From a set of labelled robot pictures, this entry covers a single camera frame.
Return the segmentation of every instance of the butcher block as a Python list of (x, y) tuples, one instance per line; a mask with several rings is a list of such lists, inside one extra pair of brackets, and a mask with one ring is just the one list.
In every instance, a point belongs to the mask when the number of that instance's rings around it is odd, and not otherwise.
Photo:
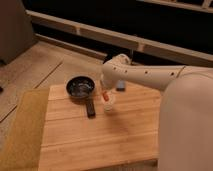
[(50, 87), (39, 171), (80, 171), (147, 161), (158, 157), (159, 91), (126, 83), (112, 90), (116, 101), (105, 111), (95, 82), (91, 97), (96, 117), (85, 102), (70, 98), (66, 85)]

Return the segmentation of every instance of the pan handle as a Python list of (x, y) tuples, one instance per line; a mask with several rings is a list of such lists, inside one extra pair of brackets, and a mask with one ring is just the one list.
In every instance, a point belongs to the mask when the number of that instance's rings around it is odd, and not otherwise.
[(87, 108), (87, 117), (94, 118), (95, 117), (95, 108), (93, 103), (93, 98), (86, 98), (86, 108)]

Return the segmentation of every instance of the floor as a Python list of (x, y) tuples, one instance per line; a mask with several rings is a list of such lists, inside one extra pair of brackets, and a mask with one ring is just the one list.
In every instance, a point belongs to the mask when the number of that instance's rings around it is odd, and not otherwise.
[[(52, 65), (55, 65), (55, 66), (52, 66), (52, 69), (49, 68), (48, 72), (46, 72), (46, 75), (45, 74), (43, 75), (42, 81), (32, 84), (32, 86), (31, 86), (32, 88), (47, 88), (52, 84), (63, 84), (63, 83), (66, 83), (68, 80), (70, 80), (72, 77), (79, 76), (79, 75), (86, 75), (86, 76), (91, 77), (94, 80), (98, 80), (100, 78), (101, 66), (102, 66), (102, 62), (103, 62), (100, 59), (92, 58), (90, 56), (83, 55), (83, 54), (80, 54), (80, 53), (77, 53), (74, 51), (66, 50), (66, 49), (63, 49), (63, 48), (60, 48), (60, 47), (57, 47), (54, 45), (50, 45), (48, 43), (41, 42), (41, 41), (34, 46), (35, 46), (34, 48), (37, 48), (37, 49), (35, 49), (33, 51), (33, 53), (37, 54), (38, 52), (40, 52), (40, 49), (44, 48), (45, 49), (44, 55), (48, 55), (48, 56), (46, 56), (47, 58), (51, 57), (51, 59), (55, 60), (56, 62), (52, 63)], [(11, 77), (14, 77), (14, 74), (17, 73), (16, 69), (19, 69), (18, 67), (20, 67), (20, 66), (18, 64), (18, 58), (16, 58), (13, 61), (13, 67), (11, 68), (11, 70), (8, 69), (7, 73), (9, 73), (9, 75)], [(44, 69), (44, 71), (41, 72), (41, 71), (37, 71), (36, 69), (32, 71), (32, 68), (33, 67), (30, 68), (31, 69), (30, 72), (32, 72), (35, 77), (24, 77), (26, 75), (23, 70), (23, 72), (19, 74), (19, 77), (16, 77), (16, 79), (13, 79), (13, 80), (11, 79), (11, 80), (12, 81), (15, 80), (17, 82), (17, 81), (19, 81), (19, 79), (22, 79), (22, 80), (25, 79), (24, 80), (25, 82), (27, 80), (27, 82), (30, 83), (31, 79), (33, 79), (33, 80), (38, 79), (39, 78), (38, 74), (40, 74), (40, 76), (41, 76), (41, 74), (44, 73), (45, 70), (48, 69), (48, 67), (47, 67), (47, 69)], [(0, 72), (0, 78), (4, 74), (5, 74), (4, 71)], [(20, 86), (22, 86), (22, 85), (24, 85), (23, 90), (27, 90), (26, 89), (27, 86), (28, 86), (27, 87), (28, 89), (31, 88), (29, 86), (29, 84), (26, 86), (26, 84), (20, 83)], [(11, 123), (14, 120), (15, 110), (16, 110), (16, 107), (12, 108), (12, 110), (10, 110), (10, 112), (7, 115), (5, 115), (4, 119), (0, 122), (0, 149), (2, 148), (4, 140), (7, 136), (8, 130), (11, 126)], [(105, 171), (107, 171), (107, 170), (109, 170), (109, 171), (112, 171), (112, 170), (113, 171), (115, 171), (115, 170), (119, 170), (119, 171), (121, 171), (121, 170), (156, 171), (157, 169), (156, 169), (156, 167), (153, 167), (150, 164), (144, 165), (144, 164), (139, 163), (139, 164), (134, 164), (132, 166), (121, 166), (121, 167), (116, 167), (114, 169), (106, 168), (104, 170)]]

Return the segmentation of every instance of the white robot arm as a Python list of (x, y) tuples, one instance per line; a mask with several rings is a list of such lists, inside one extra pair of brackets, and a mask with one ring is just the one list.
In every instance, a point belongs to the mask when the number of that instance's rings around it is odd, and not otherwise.
[(120, 54), (103, 65), (101, 83), (105, 89), (111, 89), (118, 80), (126, 80), (164, 91), (171, 81), (182, 75), (207, 70), (212, 68), (185, 65), (131, 66), (128, 56)]
[(159, 117), (159, 171), (213, 170), (213, 69), (130, 66), (126, 55), (103, 65), (102, 86), (126, 80), (164, 91)]

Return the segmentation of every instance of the frying pan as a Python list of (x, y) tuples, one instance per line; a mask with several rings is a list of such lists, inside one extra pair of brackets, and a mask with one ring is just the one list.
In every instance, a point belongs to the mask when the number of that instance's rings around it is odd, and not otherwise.
[(90, 96), (94, 88), (94, 81), (86, 76), (75, 77), (71, 79), (66, 86), (66, 90), (70, 94), (71, 98), (85, 100), (87, 116), (89, 118), (95, 117), (93, 99)]

